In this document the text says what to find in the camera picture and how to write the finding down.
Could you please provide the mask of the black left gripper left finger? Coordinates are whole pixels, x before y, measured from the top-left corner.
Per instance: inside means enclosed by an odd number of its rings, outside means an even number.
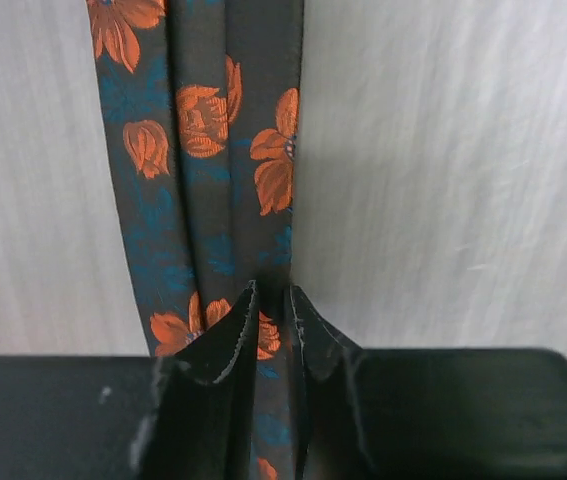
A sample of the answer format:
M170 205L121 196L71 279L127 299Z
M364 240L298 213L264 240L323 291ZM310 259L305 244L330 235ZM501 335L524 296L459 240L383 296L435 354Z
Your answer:
M164 357L0 356L0 479L244 479L258 337L249 283Z

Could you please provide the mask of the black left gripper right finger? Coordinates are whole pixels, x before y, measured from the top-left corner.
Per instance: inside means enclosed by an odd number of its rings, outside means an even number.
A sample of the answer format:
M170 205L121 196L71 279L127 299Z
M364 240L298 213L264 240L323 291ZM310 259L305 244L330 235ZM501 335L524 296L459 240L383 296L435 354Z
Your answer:
M365 348L284 296L298 479L567 479L567 358Z

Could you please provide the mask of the black orange floral tie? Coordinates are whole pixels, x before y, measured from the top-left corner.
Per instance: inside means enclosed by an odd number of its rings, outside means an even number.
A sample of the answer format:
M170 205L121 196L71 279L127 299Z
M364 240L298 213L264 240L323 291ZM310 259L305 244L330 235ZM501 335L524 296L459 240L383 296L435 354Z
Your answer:
M91 1L111 178L149 352L259 290L250 477L293 477L282 292L291 268L300 1Z

